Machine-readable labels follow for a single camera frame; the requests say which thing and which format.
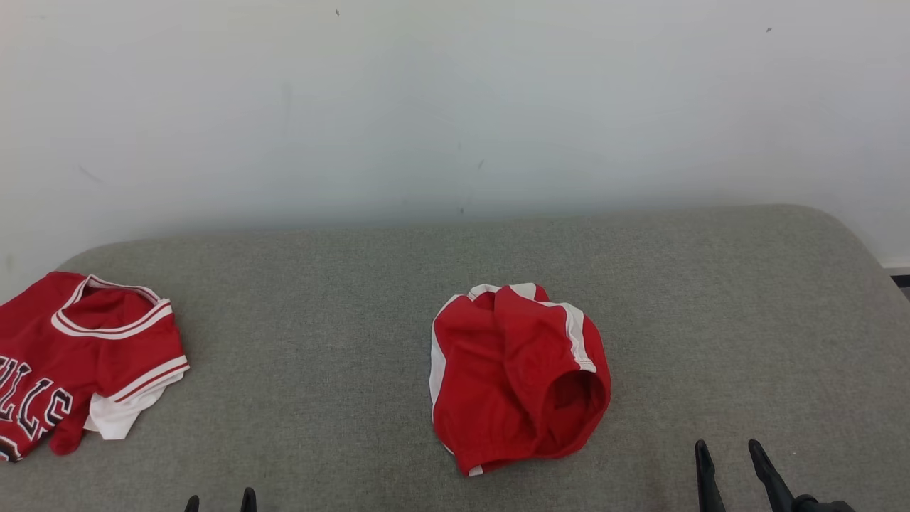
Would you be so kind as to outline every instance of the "wall mark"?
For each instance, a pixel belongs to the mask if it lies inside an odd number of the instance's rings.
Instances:
[[[102,183],[102,184],[104,183],[104,181],[101,180],[98,176],[95,176],[91,172],[88,172],[86,170],[86,168],[82,167],[82,164],[78,164],[78,165],[76,165],[76,167],[79,169],[79,172],[81,172],[83,174],[83,176],[85,176],[86,178],[91,179],[95,183]]]

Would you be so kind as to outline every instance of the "red shorts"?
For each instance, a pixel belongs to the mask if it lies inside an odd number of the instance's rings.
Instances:
[[[449,299],[430,359],[433,428],[466,476],[578,451],[610,403],[597,328],[532,283]]]

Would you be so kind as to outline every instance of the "chicago bulls jersey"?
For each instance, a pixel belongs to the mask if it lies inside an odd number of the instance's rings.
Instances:
[[[188,367],[169,300],[51,272],[0,306],[0,460],[22,459],[49,432],[58,455],[83,428],[123,439]]]

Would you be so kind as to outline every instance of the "basketball jersey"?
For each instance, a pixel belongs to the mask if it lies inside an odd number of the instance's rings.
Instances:
[[[169,300],[51,272],[0,306],[0,460],[21,460],[51,432],[58,455],[84,428],[123,439],[188,368]]]
[[[610,398],[597,327],[536,284],[475,286],[433,321],[433,429],[464,476],[577,452]]]

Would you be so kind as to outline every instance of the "gray sofa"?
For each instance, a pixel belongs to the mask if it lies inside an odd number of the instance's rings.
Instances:
[[[6,510],[730,510],[796,494],[910,507],[910,302],[839,221],[794,206],[135,241],[63,269],[170,298],[191,369],[125,441],[0,466]],[[430,322],[537,282],[601,331],[612,403],[581,452],[462,477],[430,421]]]

